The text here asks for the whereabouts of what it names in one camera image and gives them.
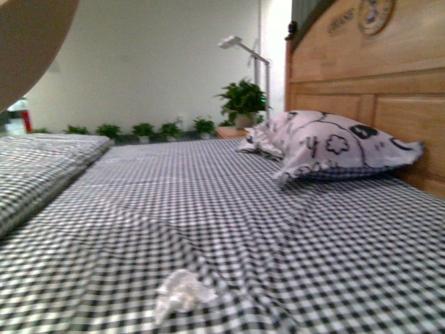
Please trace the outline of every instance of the lamp head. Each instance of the lamp head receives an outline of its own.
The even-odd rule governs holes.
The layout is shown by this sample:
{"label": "lamp head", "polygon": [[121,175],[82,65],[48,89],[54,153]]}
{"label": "lamp head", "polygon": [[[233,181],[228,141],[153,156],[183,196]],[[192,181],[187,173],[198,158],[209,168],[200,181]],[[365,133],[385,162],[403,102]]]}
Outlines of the lamp head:
{"label": "lamp head", "polygon": [[242,38],[240,38],[238,36],[231,35],[231,36],[221,40],[221,42],[218,43],[218,46],[221,49],[228,49],[230,47],[233,47],[234,45],[238,45],[242,41],[243,41]]}

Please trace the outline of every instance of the lamp pole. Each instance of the lamp pole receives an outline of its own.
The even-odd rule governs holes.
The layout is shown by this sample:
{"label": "lamp pole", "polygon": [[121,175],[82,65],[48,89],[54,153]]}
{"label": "lamp pole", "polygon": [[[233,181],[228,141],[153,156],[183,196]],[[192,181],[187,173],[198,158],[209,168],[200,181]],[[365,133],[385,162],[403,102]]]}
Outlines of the lamp pole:
{"label": "lamp pole", "polygon": [[243,43],[238,42],[237,45],[240,46],[241,49],[246,50],[254,57],[254,67],[255,67],[255,83],[258,85],[258,66],[257,61],[260,60],[266,65],[266,105],[265,105],[265,112],[266,112],[266,119],[270,119],[270,110],[269,110],[269,104],[270,104],[270,61],[265,59],[264,57],[261,57],[257,52],[249,49],[246,47]]}

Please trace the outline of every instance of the carved text on headboard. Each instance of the carved text on headboard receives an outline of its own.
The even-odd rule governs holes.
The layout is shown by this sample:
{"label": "carved text on headboard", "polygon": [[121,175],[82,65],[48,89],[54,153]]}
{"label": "carved text on headboard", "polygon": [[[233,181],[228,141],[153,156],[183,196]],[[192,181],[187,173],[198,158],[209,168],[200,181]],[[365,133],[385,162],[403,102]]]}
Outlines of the carved text on headboard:
{"label": "carved text on headboard", "polygon": [[355,16],[355,8],[349,8],[346,12],[342,13],[339,16],[336,16],[330,23],[327,28],[328,33],[333,33],[337,29],[341,28],[349,21],[351,21]]}

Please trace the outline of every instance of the wall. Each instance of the wall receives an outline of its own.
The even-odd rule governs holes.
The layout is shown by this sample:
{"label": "wall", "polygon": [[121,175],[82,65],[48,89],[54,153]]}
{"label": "wall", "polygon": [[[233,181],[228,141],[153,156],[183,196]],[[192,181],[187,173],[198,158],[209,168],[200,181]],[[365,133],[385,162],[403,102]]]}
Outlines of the wall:
{"label": "wall", "polygon": [[[291,0],[262,0],[263,11],[261,55],[270,64],[270,114],[284,110],[284,66],[286,60],[287,26],[291,21]],[[262,76],[265,86],[265,74]]]}
{"label": "wall", "polygon": [[[71,124],[93,132],[110,122],[129,133],[139,122],[159,127],[178,116],[184,117],[184,129],[192,127],[196,116],[221,121],[223,102],[214,95],[229,82],[252,77],[253,68],[247,67],[246,52],[217,44],[234,34],[252,46],[260,1],[266,8],[279,2],[81,1],[55,62],[27,95],[34,127],[61,132]],[[280,40],[289,21],[290,14]],[[268,32],[266,39],[273,38]],[[264,50],[269,58],[280,58],[280,65],[275,64],[284,68],[284,46],[280,48],[278,53]],[[276,82],[274,94],[282,95],[282,80]]]}

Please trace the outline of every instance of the black and white gingham sheet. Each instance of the black and white gingham sheet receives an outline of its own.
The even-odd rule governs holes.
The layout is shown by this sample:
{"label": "black and white gingham sheet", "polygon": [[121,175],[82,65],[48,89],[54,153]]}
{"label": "black and white gingham sheet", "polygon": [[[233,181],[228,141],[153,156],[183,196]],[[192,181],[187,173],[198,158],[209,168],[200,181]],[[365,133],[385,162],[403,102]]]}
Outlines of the black and white gingham sheet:
{"label": "black and white gingham sheet", "polygon": [[[239,140],[113,148],[0,244],[0,332],[441,333],[445,203],[296,180]],[[219,297],[154,325],[185,268]]]}
{"label": "black and white gingham sheet", "polygon": [[103,155],[101,136],[32,134],[0,138],[0,238]]}

